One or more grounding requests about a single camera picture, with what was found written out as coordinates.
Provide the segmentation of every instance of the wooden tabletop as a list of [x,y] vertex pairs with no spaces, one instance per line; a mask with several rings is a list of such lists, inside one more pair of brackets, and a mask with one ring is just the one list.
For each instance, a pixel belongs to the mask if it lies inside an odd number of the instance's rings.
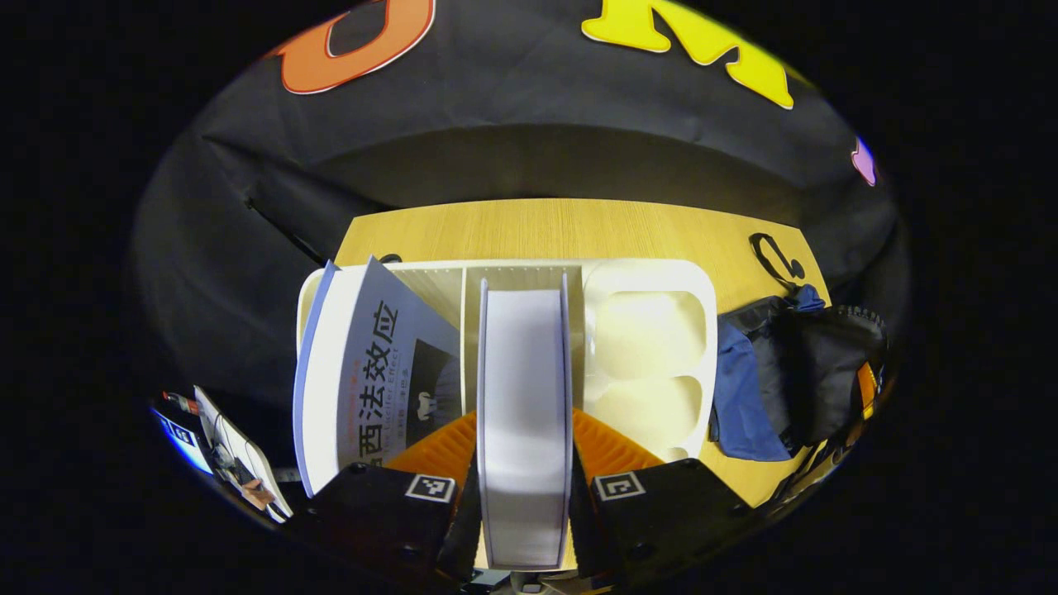
[[[749,236],[770,234],[787,259],[831,303],[819,266],[796,228],[740,215],[652,202],[590,199],[518,199],[438,204],[357,217],[334,264],[363,265],[370,255],[399,254],[405,263],[493,258],[679,258],[695,263],[712,281],[720,313],[783,287],[756,262]],[[764,253],[782,272],[767,245]],[[751,506],[771,497],[796,470],[791,461],[730,458],[707,441],[699,457]]]

